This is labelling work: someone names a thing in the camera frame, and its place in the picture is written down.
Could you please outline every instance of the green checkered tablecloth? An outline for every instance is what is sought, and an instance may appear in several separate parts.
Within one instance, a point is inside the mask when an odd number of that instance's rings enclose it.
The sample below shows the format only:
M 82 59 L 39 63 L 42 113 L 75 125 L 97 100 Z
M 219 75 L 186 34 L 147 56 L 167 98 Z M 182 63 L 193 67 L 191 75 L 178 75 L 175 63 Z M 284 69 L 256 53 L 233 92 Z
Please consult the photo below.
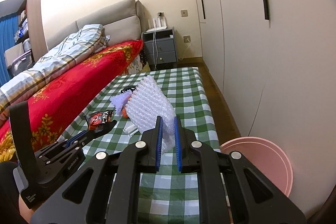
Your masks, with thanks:
M 183 127 L 195 132 L 196 138 L 219 151 L 219 143 L 209 103 L 198 68 L 178 68 L 116 77 L 108 84 L 73 121 L 63 133 L 69 138 L 87 129 L 84 114 L 110 109 L 110 97 L 128 85 L 137 85 L 146 75 L 151 75 L 181 118 Z M 86 161 L 100 151 L 113 154 L 140 140 L 139 133 L 129 138 L 123 133 L 130 122 L 114 117 L 118 123 L 107 135 L 90 142 L 83 148 Z M 172 149 L 161 157 L 160 171 L 142 174 L 139 206 L 139 223 L 199 223 L 199 201 L 196 174 L 177 171 L 176 154 Z

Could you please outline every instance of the wooden floor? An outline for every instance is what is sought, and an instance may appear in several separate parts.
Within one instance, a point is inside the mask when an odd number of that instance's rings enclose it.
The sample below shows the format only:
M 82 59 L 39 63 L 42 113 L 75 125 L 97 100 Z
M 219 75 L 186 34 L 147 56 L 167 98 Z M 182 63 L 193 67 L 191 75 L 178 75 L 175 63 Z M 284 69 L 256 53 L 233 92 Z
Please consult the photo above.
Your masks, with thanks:
M 223 144 L 229 140 L 239 138 L 240 135 L 235 131 L 231 123 L 229 113 L 226 111 L 226 106 L 219 96 L 216 86 L 209 75 L 204 63 L 184 63 L 178 64 L 178 67 L 198 67 L 202 77 L 205 94 L 208 97 L 212 116 L 215 121 L 216 131 L 219 144 Z

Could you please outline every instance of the pink basin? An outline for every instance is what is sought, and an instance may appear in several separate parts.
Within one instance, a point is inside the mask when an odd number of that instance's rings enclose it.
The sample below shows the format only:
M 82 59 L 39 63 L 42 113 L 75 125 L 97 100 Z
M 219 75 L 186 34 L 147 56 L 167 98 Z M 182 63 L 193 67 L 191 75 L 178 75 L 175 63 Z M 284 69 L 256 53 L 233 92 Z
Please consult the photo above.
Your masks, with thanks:
M 293 185 L 293 169 L 285 152 L 276 144 L 258 137 L 242 137 L 220 146 L 222 153 L 239 151 L 286 196 Z

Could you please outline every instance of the nightstand drawer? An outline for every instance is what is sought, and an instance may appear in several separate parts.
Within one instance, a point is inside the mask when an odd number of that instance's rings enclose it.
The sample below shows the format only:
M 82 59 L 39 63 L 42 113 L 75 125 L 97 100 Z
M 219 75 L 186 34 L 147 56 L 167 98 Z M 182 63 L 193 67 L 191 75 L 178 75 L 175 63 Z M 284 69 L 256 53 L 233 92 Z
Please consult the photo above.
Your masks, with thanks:
M 146 43 L 145 45 L 145 50 L 147 54 L 152 54 L 153 53 L 153 44 L 152 43 Z M 161 41 L 161 42 L 156 42 L 157 46 L 157 52 L 174 52 L 175 51 L 175 46 L 174 46 L 174 40 L 170 41 Z M 155 42 L 154 42 L 154 53 L 156 54 L 156 47 L 155 47 Z
M 154 61 L 156 61 L 156 54 L 149 54 L 147 56 L 147 60 L 149 65 L 154 65 Z M 176 62 L 175 52 L 160 52 L 157 55 L 157 64 L 172 63 L 172 62 Z
M 170 42 L 174 43 L 174 38 L 173 37 L 156 38 L 157 43 L 163 42 L 163 41 L 165 41 L 167 43 L 170 43 Z M 145 44 L 152 44 L 153 43 L 153 38 L 150 39 L 150 40 L 146 40 L 144 43 Z

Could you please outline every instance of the blue curtain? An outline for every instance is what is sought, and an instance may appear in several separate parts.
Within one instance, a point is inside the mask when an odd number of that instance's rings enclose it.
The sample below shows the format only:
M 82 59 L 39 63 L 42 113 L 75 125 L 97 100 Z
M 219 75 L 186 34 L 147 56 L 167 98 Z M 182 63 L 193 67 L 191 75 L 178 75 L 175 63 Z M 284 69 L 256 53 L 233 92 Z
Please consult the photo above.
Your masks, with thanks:
M 0 18 L 0 86 L 11 78 L 5 64 L 5 50 L 15 45 L 14 35 L 18 30 L 17 14 L 10 14 Z

